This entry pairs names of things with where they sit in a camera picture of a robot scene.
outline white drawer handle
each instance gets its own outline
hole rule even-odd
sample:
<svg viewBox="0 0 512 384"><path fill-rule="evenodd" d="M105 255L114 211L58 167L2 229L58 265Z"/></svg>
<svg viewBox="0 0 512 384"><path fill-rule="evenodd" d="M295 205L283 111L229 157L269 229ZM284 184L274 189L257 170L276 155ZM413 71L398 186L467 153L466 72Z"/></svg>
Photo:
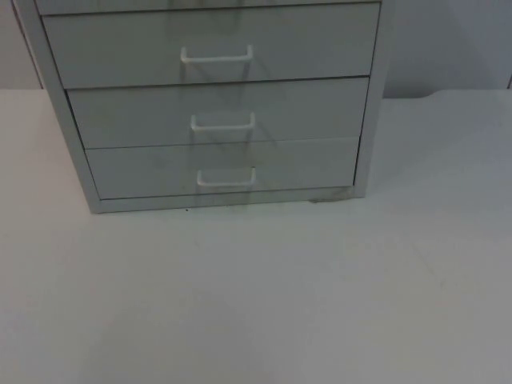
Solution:
<svg viewBox="0 0 512 384"><path fill-rule="evenodd" d="M208 64L211 62L250 62L253 58L253 46L247 46L247 53L243 56L217 56L213 58L189 58L186 52L186 47L183 47L181 56L183 64Z"/></svg>
<svg viewBox="0 0 512 384"><path fill-rule="evenodd" d="M217 132L220 130L253 130L256 127L256 115L251 112L249 123L241 126L199 126L195 114L190 119L190 128L194 132Z"/></svg>
<svg viewBox="0 0 512 384"><path fill-rule="evenodd" d="M205 182L202 178L202 171L198 170L198 186L205 186L208 188L225 188L225 187L237 187L237 188L249 188L256 183L256 168L250 170L250 180L246 182Z"/></svg>

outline drawer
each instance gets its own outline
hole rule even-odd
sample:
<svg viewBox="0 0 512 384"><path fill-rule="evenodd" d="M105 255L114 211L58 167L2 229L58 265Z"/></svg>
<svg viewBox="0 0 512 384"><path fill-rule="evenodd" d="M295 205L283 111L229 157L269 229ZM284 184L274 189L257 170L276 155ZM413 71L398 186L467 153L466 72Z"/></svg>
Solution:
<svg viewBox="0 0 512 384"><path fill-rule="evenodd" d="M375 0L358 0L374 2ZM141 10L183 10L194 8L239 8L244 6L290 6L325 4L354 0L37 0L41 14L92 14Z"/></svg>
<svg viewBox="0 0 512 384"><path fill-rule="evenodd" d="M357 137L367 78L72 90L86 148Z"/></svg>
<svg viewBox="0 0 512 384"><path fill-rule="evenodd" d="M370 74L379 7L91 14L44 23L67 89L334 78Z"/></svg>
<svg viewBox="0 0 512 384"><path fill-rule="evenodd" d="M358 138L87 150L101 199L351 186Z"/></svg>

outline white surface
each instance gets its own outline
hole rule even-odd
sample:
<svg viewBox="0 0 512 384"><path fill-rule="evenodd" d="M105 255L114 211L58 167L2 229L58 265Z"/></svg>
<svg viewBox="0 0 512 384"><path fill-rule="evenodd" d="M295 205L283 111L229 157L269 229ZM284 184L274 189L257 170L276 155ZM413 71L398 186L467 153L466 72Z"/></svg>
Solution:
<svg viewBox="0 0 512 384"><path fill-rule="evenodd" d="M0 92L2 384L512 379L512 93L384 103L368 198L90 215Z"/></svg>
<svg viewBox="0 0 512 384"><path fill-rule="evenodd" d="M10 0L0 0L0 89L41 88Z"/></svg>

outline gray cabinet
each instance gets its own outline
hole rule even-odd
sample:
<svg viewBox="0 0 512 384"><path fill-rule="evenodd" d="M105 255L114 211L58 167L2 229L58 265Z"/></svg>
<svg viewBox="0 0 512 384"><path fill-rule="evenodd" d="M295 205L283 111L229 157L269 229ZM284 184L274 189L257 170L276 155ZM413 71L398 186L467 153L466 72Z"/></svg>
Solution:
<svg viewBox="0 0 512 384"><path fill-rule="evenodd" d="M364 195L393 0L18 3L93 212Z"/></svg>

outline wall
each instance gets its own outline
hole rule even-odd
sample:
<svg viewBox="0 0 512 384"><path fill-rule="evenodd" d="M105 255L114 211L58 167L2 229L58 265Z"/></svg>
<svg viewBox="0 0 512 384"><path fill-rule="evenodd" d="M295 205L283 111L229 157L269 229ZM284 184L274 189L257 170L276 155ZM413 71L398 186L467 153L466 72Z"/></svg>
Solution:
<svg viewBox="0 0 512 384"><path fill-rule="evenodd" d="M396 41L386 96L507 87L512 74L512 0L396 1ZM0 52L0 88L39 88L10 0L0 0Z"/></svg>
<svg viewBox="0 0 512 384"><path fill-rule="evenodd" d="M10 0L0 0L0 89L41 88Z"/></svg>

